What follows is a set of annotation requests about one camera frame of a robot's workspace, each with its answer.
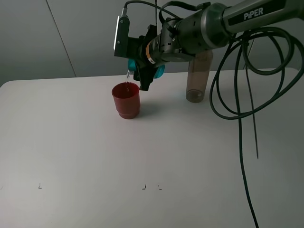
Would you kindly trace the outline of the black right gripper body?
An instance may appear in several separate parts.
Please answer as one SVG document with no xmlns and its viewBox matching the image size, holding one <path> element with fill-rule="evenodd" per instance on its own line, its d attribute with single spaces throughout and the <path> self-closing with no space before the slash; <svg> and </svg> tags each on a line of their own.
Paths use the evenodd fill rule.
<svg viewBox="0 0 304 228">
<path fill-rule="evenodd" d="M 128 58 L 140 68 L 169 62 L 189 62 L 197 53 L 197 19 L 167 18 L 159 35 L 149 43 L 128 40 Z"/>
</svg>

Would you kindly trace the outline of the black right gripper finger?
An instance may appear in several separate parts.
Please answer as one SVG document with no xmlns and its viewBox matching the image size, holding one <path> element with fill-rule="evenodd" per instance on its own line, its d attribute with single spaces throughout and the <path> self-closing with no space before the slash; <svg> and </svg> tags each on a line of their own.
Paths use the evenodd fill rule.
<svg viewBox="0 0 304 228">
<path fill-rule="evenodd" d="M 136 71 L 134 73 L 134 79 L 140 82 L 140 90 L 148 91 L 150 84 L 153 82 L 154 76 L 158 70 L 157 67 L 145 66 L 140 68 L 135 61 Z"/>
<path fill-rule="evenodd" d="M 139 36 L 142 43 L 149 43 L 151 40 L 157 37 L 157 26 L 150 24 L 147 29 L 146 35 Z"/>
</svg>

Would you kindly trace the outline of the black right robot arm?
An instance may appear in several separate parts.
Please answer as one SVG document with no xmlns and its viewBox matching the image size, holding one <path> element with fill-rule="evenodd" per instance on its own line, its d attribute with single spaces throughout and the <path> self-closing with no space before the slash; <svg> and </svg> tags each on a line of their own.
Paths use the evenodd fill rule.
<svg viewBox="0 0 304 228">
<path fill-rule="evenodd" d="M 169 62 L 190 62 L 197 54 L 222 48 L 239 32 L 304 17 L 302 0 L 245 0 L 235 6 L 170 1 L 159 11 L 162 29 L 140 47 L 135 76 L 147 91 L 157 68 Z"/>
</svg>

